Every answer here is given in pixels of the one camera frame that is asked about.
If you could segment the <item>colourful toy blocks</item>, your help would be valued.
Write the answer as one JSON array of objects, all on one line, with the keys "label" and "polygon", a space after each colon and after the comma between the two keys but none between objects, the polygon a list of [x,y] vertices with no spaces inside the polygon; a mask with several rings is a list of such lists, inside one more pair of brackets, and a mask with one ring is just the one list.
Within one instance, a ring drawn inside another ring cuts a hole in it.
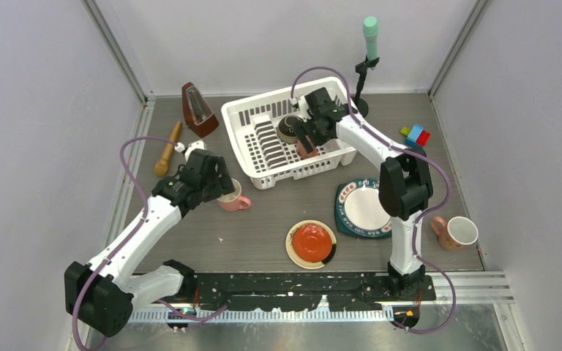
[{"label": "colourful toy blocks", "polygon": [[405,144],[414,148],[425,147],[431,137],[431,133],[420,124],[414,124],[412,127],[402,127],[400,134],[405,137]]}]

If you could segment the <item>large pink mug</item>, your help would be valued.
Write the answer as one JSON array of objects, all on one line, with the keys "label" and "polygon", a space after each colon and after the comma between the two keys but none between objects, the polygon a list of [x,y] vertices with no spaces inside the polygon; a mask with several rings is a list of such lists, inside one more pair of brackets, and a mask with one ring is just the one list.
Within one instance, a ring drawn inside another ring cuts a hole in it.
[{"label": "large pink mug", "polygon": [[235,178],[232,179],[232,183],[234,185],[234,191],[219,197],[217,199],[218,205],[227,212],[249,209],[252,202],[242,194],[241,184]]}]

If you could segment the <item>white plastic dish rack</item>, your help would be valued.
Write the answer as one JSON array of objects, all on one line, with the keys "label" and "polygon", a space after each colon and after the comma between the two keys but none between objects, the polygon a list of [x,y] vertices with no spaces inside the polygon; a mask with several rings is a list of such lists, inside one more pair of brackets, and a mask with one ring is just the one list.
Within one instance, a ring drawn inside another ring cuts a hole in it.
[{"label": "white plastic dish rack", "polygon": [[356,155],[355,148],[337,139],[318,146],[307,159],[299,155],[291,124],[307,113],[292,106],[290,87],[227,102],[221,114],[241,169],[260,190],[286,178],[298,180],[349,165]]}]

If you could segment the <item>mint green microphone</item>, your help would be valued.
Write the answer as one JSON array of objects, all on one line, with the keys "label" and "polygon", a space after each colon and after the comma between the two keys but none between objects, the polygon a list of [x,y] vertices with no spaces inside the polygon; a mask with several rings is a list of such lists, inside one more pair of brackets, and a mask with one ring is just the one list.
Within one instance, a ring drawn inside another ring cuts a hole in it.
[{"label": "mint green microphone", "polygon": [[362,33],[366,43],[367,60],[376,60],[378,58],[378,19],[374,16],[366,17],[363,21]]}]

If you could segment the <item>black patterned ceramic bowl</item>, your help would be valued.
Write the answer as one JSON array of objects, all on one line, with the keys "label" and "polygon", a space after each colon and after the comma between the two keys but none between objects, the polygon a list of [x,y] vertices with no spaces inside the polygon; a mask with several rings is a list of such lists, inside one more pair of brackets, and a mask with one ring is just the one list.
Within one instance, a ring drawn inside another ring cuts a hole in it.
[{"label": "black patterned ceramic bowl", "polygon": [[298,115],[290,114],[284,116],[277,125],[276,133],[278,138],[287,144],[297,144],[299,137],[294,131],[296,125],[300,126],[304,119]]}]

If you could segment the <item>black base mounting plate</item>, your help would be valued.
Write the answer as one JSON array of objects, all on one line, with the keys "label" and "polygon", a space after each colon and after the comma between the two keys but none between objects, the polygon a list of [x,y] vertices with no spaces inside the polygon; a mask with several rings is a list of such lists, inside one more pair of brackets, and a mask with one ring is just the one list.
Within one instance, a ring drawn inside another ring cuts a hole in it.
[{"label": "black base mounting plate", "polygon": [[197,273],[185,287],[166,298],[193,303],[204,310],[226,306],[235,312],[313,311],[326,302],[332,312],[372,311],[382,303],[400,305],[435,301],[430,276],[415,287],[399,289],[387,273]]}]

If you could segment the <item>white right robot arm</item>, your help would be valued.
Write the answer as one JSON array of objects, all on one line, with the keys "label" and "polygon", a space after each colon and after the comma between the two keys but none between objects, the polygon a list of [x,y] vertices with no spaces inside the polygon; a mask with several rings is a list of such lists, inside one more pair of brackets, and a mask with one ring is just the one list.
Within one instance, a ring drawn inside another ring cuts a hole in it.
[{"label": "white right robot arm", "polygon": [[425,154],[394,142],[373,128],[351,102],[337,104],[326,88],[300,97],[292,94],[291,105],[299,112],[291,127],[306,152],[340,140],[379,169],[378,199],[392,224],[385,284],[396,299],[409,299],[425,276],[417,242],[421,215],[433,195]]}]

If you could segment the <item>red and cream saucer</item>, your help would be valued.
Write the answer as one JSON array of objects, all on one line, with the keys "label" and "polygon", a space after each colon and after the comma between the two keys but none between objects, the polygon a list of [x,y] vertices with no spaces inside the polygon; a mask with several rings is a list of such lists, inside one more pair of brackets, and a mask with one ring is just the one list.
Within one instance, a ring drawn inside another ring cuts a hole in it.
[{"label": "red and cream saucer", "polygon": [[324,223],[304,220],[288,231],[285,249],[291,261],[300,268],[317,270],[329,264],[337,250],[337,239]]}]

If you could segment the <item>black microphone stand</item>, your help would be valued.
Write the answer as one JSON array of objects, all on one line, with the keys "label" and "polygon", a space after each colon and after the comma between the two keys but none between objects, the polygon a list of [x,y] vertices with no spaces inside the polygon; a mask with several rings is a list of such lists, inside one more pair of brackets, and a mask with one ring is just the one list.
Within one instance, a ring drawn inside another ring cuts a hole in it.
[{"label": "black microphone stand", "polygon": [[378,65],[379,61],[380,61],[379,57],[376,57],[374,59],[368,59],[368,57],[366,56],[362,62],[358,63],[355,66],[355,73],[359,75],[359,79],[356,84],[356,92],[353,97],[353,102],[358,108],[358,111],[364,117],[367,117],[370,109],[368,103],[361,97],[361,93],[363,92],[364,89],[364,84],[367,79],[368,70],[375,68]]}]

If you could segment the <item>brown wooden metronome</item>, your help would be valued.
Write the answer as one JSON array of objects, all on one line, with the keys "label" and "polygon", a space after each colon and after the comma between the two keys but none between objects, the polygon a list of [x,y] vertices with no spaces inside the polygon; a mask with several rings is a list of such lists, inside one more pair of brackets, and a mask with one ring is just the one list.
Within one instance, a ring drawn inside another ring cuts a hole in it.
[{"label": "brown wooden metronome", "polygon": [[199,138],[210,135],[219,126],[214,112],[193,83],[182,86],[181,100],[186,125]]}]

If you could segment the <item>small pink cup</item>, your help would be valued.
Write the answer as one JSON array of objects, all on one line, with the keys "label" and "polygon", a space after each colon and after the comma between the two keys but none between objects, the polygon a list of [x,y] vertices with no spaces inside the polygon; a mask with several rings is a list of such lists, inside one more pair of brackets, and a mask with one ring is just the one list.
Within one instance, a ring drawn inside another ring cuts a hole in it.
[{"label": "small pink cup", "polygon": [[307,140],[307,144],[299,141],[296,144],[296,153],[300,159],[310,159],[319,155],[319,150],[317,147],[310,141]]}]

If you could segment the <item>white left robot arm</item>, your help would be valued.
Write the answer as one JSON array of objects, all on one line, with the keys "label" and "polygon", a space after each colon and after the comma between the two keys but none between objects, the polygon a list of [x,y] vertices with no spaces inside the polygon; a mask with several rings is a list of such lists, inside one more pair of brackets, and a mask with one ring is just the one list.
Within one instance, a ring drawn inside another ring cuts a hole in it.
[{"label": "white left robot arm", "polygon": [[132,313],[170,296],[188,302],[195,293],[191,270],[175,260],[142,276],[134,270],[153,246],[201,203],[234,191],[225,159],[190,147],[173,176],[158,181],[138,216],[87,263],[73,262],[64,272],[66,310],[105,337],[119,333]]}]

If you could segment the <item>wooden pestle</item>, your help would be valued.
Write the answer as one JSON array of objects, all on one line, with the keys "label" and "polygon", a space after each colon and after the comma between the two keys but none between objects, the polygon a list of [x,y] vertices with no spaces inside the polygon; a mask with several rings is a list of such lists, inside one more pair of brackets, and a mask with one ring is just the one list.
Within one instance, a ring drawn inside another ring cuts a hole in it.
[{"label": "wooden pestle", "polygon": [[169,135],[169,143],[167,143],[160,154],[157,162],[154,165],[153,173],[159,177],[164,177],[171,165],[171,160],[173,158],[173,153],[175,151],[175,143],[179,141],[181,131],[182,131],[183,123],[181,121],[177,121],[174,125],[170,135]]}]

